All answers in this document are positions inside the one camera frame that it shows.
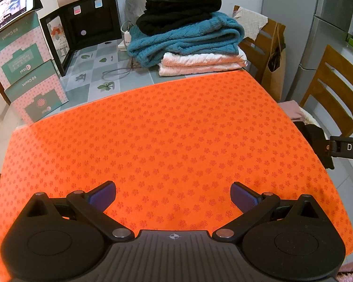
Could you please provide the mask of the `clothes basket beside table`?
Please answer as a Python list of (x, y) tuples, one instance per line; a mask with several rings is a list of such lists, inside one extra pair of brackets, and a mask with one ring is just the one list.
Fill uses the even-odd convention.
[(278, 105), (307, 140), (324, 168), (334, 170), (333, 160), (324, 150), (328, 146), (328, 136), (313, 116), (294, 100), (280, 102)]

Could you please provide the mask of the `teal knitted sweater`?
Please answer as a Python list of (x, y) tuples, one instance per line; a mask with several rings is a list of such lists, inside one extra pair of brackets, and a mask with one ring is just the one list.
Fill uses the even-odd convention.
[(153, 36), (147, 36), (138, 26), (134, 26), (130, 35), (127, 54), (142, 67), (152, 67), (160, 63), (167, 52), (179, 55), (236, 55), (245, 30), (227, 14), (214, 12), (210, 19)]

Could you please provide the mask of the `orange floral table mat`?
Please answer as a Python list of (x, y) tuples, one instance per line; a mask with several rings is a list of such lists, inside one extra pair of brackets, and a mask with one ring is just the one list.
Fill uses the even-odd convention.
[(238, 181), (283, 199), (312, 195), (353, 252), (338, 191), (288, 116), (247, 73), (234, 71), (130, 90), (15, 130), (0, 179), (0, 245), (36, 192), (63, 197), (116, 185), (106, 214), (135, 233), (162, 230), (162, 251), (116, 250), (116, 281), (244, 281), (225, 248), (201, 235), (240, 215)]

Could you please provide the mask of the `wooden chair right side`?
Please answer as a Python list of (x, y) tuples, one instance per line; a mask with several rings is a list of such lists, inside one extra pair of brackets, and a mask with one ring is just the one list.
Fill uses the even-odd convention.
[(341, 132), (353, 134), (353, 64), (330, 45), (326, 46), (319, 66), (299, 102), (304, 107), (309, 98), (323, 106)]

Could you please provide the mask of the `black water dispenser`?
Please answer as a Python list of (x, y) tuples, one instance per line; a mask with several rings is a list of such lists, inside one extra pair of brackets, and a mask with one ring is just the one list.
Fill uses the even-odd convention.
[(57, 0), (58, 8), (40, 19), (61, 75), (74, 52), (122, 37), (117, 0)]

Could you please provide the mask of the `lower pink green box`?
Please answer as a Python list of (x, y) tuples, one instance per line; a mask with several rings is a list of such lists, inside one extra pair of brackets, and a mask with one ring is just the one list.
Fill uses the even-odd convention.
[(20, 78), (5, 93), (27, 125), (39, 121), (68, 102), (52, 60)]

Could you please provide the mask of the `upper pink green box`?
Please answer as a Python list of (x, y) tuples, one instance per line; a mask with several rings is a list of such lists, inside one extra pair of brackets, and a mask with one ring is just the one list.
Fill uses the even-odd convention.
[(0, 32), (0, 83), (4, 89), (51, 59), (36, 12)]

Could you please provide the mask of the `silver refrigerator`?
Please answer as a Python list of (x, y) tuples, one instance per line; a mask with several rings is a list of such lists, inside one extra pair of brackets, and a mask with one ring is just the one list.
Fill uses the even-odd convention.
[(304, 53), (287, 95), (300, 101), (328, 45), (340, 52), (353, 32), (353, 0), (316, 0)]

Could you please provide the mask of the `pink green box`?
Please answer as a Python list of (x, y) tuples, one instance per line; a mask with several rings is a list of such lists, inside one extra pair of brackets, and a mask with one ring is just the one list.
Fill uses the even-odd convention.
[(68, 102), (52, 60), (20, 78), (5, 93), (27, 125), (39, 121)]
[(0, 32), (0, 83), (4, 89), (51, 59), (36, 12)]

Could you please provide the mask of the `pink folded towel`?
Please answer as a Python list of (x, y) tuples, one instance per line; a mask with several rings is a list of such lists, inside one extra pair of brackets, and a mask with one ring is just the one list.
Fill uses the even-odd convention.
[(159, 63), (160, 76), (180, 76), (189, 74), (222, 72), (242, 69), (247, 66), (247, 56), (240, 48), (237, 55), (192, 54), (179, 55), (171, 52), (164, 54)]

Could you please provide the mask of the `brown paper bag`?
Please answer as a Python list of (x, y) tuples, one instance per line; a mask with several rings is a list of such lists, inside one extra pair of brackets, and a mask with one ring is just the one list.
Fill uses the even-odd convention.
[(255, 70), (255, 80), (280, 102), (286, 73), (286, 26), (237, 5), (233, 8), (233, 18), (244, 28), (240, 48)]

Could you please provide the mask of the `white power strip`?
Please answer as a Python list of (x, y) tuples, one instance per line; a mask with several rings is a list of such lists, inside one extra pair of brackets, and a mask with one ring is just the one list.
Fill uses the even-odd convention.
[(131, 21), (125, 21), (121, 27), (120, 30), (122, 32), (122, 41), (118, 44), (118, 51), (120, 52), (126, 52), (127, 47), (129, 46), (131, 42), (131, 34), (130, 30), (132, 28), (133, 24)]

